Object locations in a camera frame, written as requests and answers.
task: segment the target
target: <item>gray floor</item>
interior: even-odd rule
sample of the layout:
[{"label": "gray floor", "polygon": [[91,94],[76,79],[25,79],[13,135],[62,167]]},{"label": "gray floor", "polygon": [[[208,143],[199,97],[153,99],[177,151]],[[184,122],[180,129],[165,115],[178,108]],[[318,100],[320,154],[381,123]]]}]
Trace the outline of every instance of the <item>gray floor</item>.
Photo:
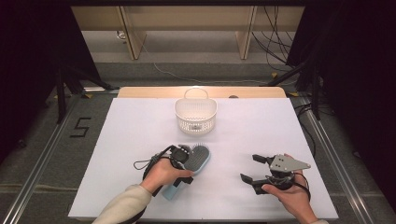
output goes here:
[{"label": "gray floor", "polygon": [[[128,58],[128,50],[123,41],[116,38],[115,32],[87,32],[84,35],[103,81],[113,86],[258,86],[270,81],[272,73],[283,73],[272,68],[268,62],[276,68],[289,69],[274,58],[267,62],[265,53],[254,40],[251,42],[248,59],[240,60],[233,33],[227,32],[148,33],[145,45],[149,53],[143,51],[137,61]],[[277,55],[282,55],[276,45],[272,47]],[[295,77],[282,84],[286,92],[294,92],[294,80]],[[94,86],[90,82],[83,84]],[[0,166],[0,217],[7,214],[57,128],[55,95],[56,92],[53,92],[48,98],[47,107],[42,108],[30,132],[25,136],[27,147],[13,150]],[[18,223],[80,223],[67,217],[68,210],[76,196],[114,97],[117,97],[115,92],[94,92],[84,97],[73,95],[67,98],[71,113]],[[303,104],[307,99],[309,97],[301,95],[290,97],[295,106]],[[308,112],[301,116],[302,124],[314,137],[315,159],[340,217],[330,223],[396,223],[393,210],[364,164],[352,154],[354,148],[337,117],[326,105],[324,97],[321,102],[319,124],[324,127],[334,153],[350,178],[351,187],[363,199],[368,217],[372,219],[368,222],[361,221],[361,215],[357,214],[356,207],[351,204],[353,199],[348,196],[343,185],[345,180],[334,169],[326,144],[321,143],[319,135],[316,134],[316,123]],[[84,132],[75,129],[79,118],[90,118],[80,123],[89,127],[89,130],[85,137],[74,138],[71,136]],[[314,150],[314,142],[307,133],[306,139]]]}]

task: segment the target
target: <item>human arm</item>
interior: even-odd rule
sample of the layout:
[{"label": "human arm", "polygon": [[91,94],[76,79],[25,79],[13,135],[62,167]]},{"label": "human arm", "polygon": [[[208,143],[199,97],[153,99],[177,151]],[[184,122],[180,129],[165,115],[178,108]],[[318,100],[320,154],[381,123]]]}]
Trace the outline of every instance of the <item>human arm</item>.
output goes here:
[{"label": "human arm", "polygon": [[[294,171],[294,180],[297,184],[306,187],[306,181],[303,177],[303,171]],[[321,224],[328,223],[325,220],[318,220],[311,204],[309,203],[309,196],[307,192],[299,187],[293,185],[290,189],[281,190],[273,185],[263,185],[262,189],[266,192],[276,196],[286,210],[294,215],[302,224]]]},{"label": "human arm", "polygon": [[122,223],[128,220],[131,223],[143,215],[144,209],[151,201],[152,193],[157,188],[171,184],[179,177],[189,177],[192,174],[192,171],[174,168],[168,159],[160,159],[139,185],[128,187],[111,200],[93,223]]}]

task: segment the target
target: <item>white basket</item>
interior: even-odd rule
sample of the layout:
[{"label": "white basket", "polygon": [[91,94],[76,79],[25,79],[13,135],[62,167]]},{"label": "white basket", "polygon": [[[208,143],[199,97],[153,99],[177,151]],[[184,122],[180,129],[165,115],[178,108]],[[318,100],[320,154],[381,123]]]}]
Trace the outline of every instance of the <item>white basket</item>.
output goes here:
[{"label": "white basket", "polygon": [[[206,98],[187,98],[187,92],[198,89],[206,93]],[[207,91],[201,88],[186,90],[184,98],[175,103],[178,127],[184,133],[202,135],[209,133],[215,127],[218,103],[209,99]]]}]

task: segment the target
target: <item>cable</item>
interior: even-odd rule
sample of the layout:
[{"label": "cable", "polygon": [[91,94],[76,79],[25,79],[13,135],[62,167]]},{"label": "cable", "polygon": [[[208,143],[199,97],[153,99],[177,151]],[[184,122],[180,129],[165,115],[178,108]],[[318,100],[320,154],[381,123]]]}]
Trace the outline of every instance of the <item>cable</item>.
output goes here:
[{"label": "cable", "polygon": [[303,123],[300,120],[300,116],[305,113],[308,110],[311,110],[311,104],[306,104],[306,105],[299,105],[294,107],[294,109],[298,109],[301,108],[300,111],[297,114],[297,120],[299,121],[300,125],[303,127],[303,129],[305,130],[305,132],[308,134],[308,136],[311,138],[312,140],[312,144],[313,144],[313,149],[312,149],[312,156],[315,158],[316,154],[317,154],[317,144],[315,142],[314,137],[312,136],[312,134],[308,131],[308,129],[305,127],[305,125],[303,125]]}]

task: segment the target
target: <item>human hand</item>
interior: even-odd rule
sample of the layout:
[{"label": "human hand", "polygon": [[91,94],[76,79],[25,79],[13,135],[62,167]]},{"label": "human hand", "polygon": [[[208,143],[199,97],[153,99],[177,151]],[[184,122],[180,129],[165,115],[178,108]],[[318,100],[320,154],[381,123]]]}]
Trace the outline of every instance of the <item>human hand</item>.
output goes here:
[{"label": "human hand", "polygon": [[[294,173],[299,174],[295,175],[295,182],[306,187],[305,179],[301,176],[303,171],[297,170]],[[300,223],[305,224],[318,221],[309,204],[308,194],[302,188],[293,185],[290,189],[281,190],[273,185],[263,185],[262,189],[276,196],[283,203],[286,210],[294,215]]]},{"label": "human hand", "polygon": [[179,177],[190,177],[192,175],[193,171],[179,170],[173,167],[169,159],[162,158],[151,168],[140,186],[153,193],[160,186],[171,184]]}]

